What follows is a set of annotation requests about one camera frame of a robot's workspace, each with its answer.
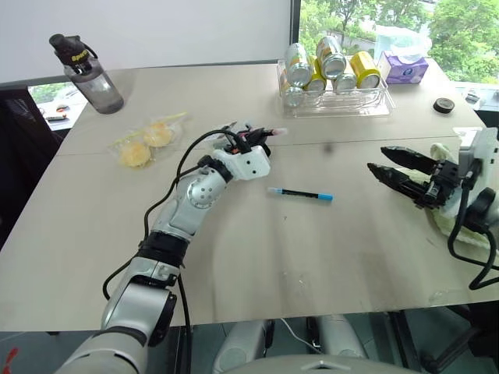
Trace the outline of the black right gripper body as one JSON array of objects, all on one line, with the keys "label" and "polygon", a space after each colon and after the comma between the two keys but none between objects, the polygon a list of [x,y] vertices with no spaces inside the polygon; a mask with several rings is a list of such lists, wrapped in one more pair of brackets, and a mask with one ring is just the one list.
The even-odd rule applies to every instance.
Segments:
[{"label": "black right gripper body", "polygon": [[442,207],[461,182],[458,165],[449,160],[424,157],[416,162],[416,170],[430,176],[430,181],[423,184],[423,191],[414,199],[414,203],[422,208]]}]

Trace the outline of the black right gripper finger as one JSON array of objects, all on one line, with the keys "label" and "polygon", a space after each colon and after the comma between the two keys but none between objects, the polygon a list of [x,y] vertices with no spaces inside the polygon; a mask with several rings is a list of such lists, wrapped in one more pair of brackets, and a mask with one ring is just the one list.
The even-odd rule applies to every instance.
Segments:
[{"label": "black right gripper finger", "polygon": [[379,182],[410,199],[419,199],[426,192],[423,185],[395,168],[373,163],[368,163],[367,167]]},{"label": "black right gripper finger", "polygon": [[411,170],[431,174],[434,169],[434,159],[403,146],[383,146],[381,153],[394,163]]}]

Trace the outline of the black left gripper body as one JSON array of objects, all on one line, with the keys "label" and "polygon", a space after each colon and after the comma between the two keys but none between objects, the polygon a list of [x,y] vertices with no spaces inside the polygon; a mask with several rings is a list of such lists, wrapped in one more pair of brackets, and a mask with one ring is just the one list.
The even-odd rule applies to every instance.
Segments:
[{"label": "black left gripper body", "polygon": [[[242,131],[238,132],[241,138],[244,138],[249,147],[261,146],[266,155],[271,154],[271,150],[266,144],[267,138],[272,136],[272,131]],[[224,136],[213,143],[213,148],[224,150],[230,154],[237,154],[240,152],[235,140],[230,136]]]}]

